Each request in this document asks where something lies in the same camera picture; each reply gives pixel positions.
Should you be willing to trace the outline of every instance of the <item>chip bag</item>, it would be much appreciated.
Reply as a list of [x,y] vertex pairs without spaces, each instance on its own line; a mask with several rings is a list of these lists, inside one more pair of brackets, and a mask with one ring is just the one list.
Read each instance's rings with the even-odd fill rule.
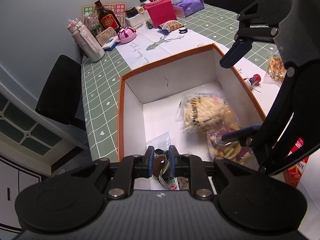
[[219,130],[209,130],[207,132],[209,154],[212,158],[217,156],[224,157],[253,170],[257,170],[259,165],[250,147],[242,147],[238,141],[223,142],[221,140],[222,135],[239,129],[238,124],[233,122],[224,124]]
[[168,34],[174,30],[183,27],[183,24],[177,20],[170,20],[165,23],[160,24],[157,28],[162,30],[164,33]]
[[220,129],[236,116],[220,93],[191,93],[181,99],[176,119],[183,119],[182,131]]

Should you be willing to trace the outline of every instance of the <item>food wrapper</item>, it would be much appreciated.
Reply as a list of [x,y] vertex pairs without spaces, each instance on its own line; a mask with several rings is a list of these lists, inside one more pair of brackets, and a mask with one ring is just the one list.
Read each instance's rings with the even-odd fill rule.
[[[299,138],[288,155],[294,153],[296,150],[301,148],[303,146],[303,144],[304,144],[303,139]],[[308,162],[308,159],[309,159],[309,156],[304,158],[302,161],[298,162],[297,164],[295,164],[294,166],[292,166],[291,168],[288,169],[290,181],[294,187],[297,187],[297,185],[300,181],[300,178],[302,176],[302,173],[304,171],[304,168]]]
[[226,143],[221,140],[222,135],[239,129],[240,127],[237,123],[230,123],[228,125],[224,124],[219,130],[209,130],[207,132],[209,154],[212,158],[217,156],[224,157],[257,170],[258,163],[254,158],[251,148],[241,147],[238,141]]
[[287,70],[284,68],[282,59],[278,55],[269,58],[267,75],[272,79],[282,83]]
[[170,20],[160,24],[157,28],[166,34],[183,27],[183,24],[177,20]]
[[166,190],[180,190],[177,178],[172,176],[169,160],[160,171],[159,182]]
[[236,120],[234,112],[220,94],[196,93],[182,98],[176,118],[182,116],[182,131],[202,131],[221,128]]

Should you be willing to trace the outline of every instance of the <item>red cap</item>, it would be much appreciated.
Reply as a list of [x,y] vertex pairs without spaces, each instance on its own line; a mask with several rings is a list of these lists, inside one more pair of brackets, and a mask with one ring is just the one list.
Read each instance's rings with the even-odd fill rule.
[[259,74],[255,74],[255,75],[253,75],[253,77],[255,77],[257,79],[258,83],[261,81],[261,77]]

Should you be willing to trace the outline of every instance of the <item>board game box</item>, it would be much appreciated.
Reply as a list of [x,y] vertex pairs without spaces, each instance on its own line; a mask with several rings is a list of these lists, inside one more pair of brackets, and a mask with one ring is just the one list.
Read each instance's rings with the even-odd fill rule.
[[[116,15],[118,21],[120,22],[121,26],[124,26],[125,20],[125,10],[126,10],[126,2],[107,2],[107,3],[102,3],[103,6],[106,9],[109,9],[114,12]],[[83,5],[82,6],[82,22],[84,22],[84,14],[88,12],[90,15],[96,15],[98,18],[99,16],[99,11],[96,8],[95,4],[88,4],[88,5]]]

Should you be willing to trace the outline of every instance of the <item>small jar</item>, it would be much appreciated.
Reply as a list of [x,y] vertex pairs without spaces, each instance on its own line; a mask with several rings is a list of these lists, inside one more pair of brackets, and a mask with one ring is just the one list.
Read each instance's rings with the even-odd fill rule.
[[138,14],[138,11],[135,7],[130,7],[129,9],[125,10],[128,18],[134,17]]
[[141,7],[143,7],[144,5],[145,5],[145,2],[146,2],[147,0],[140,0],[140,6]]

